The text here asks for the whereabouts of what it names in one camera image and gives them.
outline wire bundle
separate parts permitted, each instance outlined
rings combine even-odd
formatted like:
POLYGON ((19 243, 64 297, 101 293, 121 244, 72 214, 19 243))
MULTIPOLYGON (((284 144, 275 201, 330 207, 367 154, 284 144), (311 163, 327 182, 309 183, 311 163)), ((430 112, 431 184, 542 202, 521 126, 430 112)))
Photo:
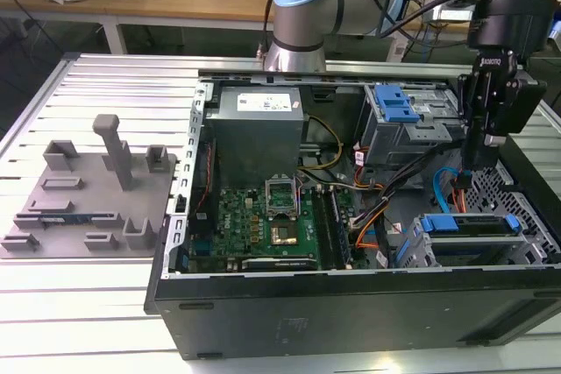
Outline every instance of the wire bundle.
MULTIPOLYGON (((393 34, 394 32, 398 32, 403 37, 405 37, 406 39, 408 39, 409 41, 411 41, 414 44, 419 44, 421 46, 425 46, 425 47, 429 47, 429 48, 436 48, 437 47, 436 42, 435 43, 426 43, 424 41, 421 41, 417 38, 418 36, 413 37, 413 36, 409 35, 407 32, 405 32, 402 28, 403 28, 403 26, 405 26, 409 22, 411 22, 411 21, 419 18, 420 16, 422 16, 425 12, 430 11, 431 9, 434 9, 435 7, 437 7, 441 4, 446 4, 446 3, 450 2, 451 0, 433 0, 432 2, 429 2, 428 4, 424 4, 417 11, 413 12, 408 17, 402 19, 400 22, 395 22, 395 20, 389 15, 389 13, 387 11, 387 7, 383 7, 382 4, 380 3, 380 0, 373 0, 373 1, 376 4, 376 6, 380 9, 380 11, 382 12, 382 16, 380 17, 381 21, 379 23, 379 29, 381 28, 381 24, 383 24, 384 19, 387 19, 390 22, 390 24, 392 24, 392 26, 390 28, 388 28, 387 30, 385 30, 384 32, 378 31, 377 34, 376 34, 378 38, 384 39, 385 37, 388 37, 389 35, 393 34)), ((465 42, 451 43, 451 44, 440 46, 439 48, 461 46, 464 43, 465 42)))
POLYGON ((407 180, 426 168, 429 162, 436 157, 436 155, 452 149, 457 149, 461 145, 462 141, 457 140, 449 144, 434 146, 433 148, 427 150, 423 155, 412 160, 398 170, 389 182, 380 190, 379 199, 376 201, 376 204, 371 209, 363 212, 353 220, 352 225, 361 228, 359 237, 355 242, 355 246, 357 248, 369 246, 368 244, 361 243, 361 241, 368 228, 376 223, 381 216, 383 216, 384 211, 389 206, 392 196, 394 196, 398 188, 402 187, 407 180))

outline wooden desk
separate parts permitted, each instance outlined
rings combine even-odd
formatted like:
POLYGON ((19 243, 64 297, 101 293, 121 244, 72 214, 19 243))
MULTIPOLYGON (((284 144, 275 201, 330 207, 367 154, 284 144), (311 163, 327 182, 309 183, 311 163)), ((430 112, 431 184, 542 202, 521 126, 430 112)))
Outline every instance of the wooden desk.
MULTIPOLYGON (((51 0, 19 0, 38 20, 95 22, 103 25, 110 50, 126 53, 120 25, 163 25, 260 30, 266 0, 85 0, 59 5, 51 0)), ((272 29, 274 10, 269 26, 272 29)), ((0 16, 25 18, 13 0, 0 0, 0 16)), ((420 19, 406 25, 416 32, 420 19)), ((450 25, 447 31, 467 31, 450 25)))

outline aluminum profile table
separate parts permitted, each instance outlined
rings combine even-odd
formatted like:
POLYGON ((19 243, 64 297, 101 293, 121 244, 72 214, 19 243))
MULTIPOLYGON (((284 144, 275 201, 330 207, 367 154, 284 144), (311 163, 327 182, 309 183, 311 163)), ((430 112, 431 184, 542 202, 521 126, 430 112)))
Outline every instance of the aluminum profile table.
MULTIPOLYGON (((132 152, 165 144, 179 152, 198 69, 259 69, 252 59, 83 55, 63 60, 0 143, 0 227, 25 202, 52 138, 100 152, 97 113, 117 113, 132 152)), ((331 62, 329 70, 455 76, 458 66, 331 62)), ((559 192, 561 131, 540 106, 516 137, 559 192)), ((0 372, 510 374, 561 372, 561 316, 499 348, 430 349, 186 363, 159 316, 143 312, 151 259, 0 261, 0 372)))

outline connector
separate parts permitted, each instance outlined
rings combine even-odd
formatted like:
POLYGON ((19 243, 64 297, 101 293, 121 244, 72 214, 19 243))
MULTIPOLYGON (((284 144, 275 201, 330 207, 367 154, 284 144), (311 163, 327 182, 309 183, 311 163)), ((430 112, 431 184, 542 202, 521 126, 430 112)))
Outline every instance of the connector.
POLYGON ((451 180, 452 187, 458 190, 467 190, 472 188, 472 173, 469 171, 463 171, 458 177, 451 180))

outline expansion slot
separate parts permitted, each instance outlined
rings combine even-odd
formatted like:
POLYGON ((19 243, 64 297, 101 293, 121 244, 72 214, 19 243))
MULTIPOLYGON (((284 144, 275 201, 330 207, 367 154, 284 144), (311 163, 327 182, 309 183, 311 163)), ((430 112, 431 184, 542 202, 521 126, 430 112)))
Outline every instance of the expansion slot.
POLYGON ((339 215, 335 214, 333 193, 312 189, 312 206, 316 221, 316 234, 323 269, 344 269, 345 261, 339 242, 339 215))

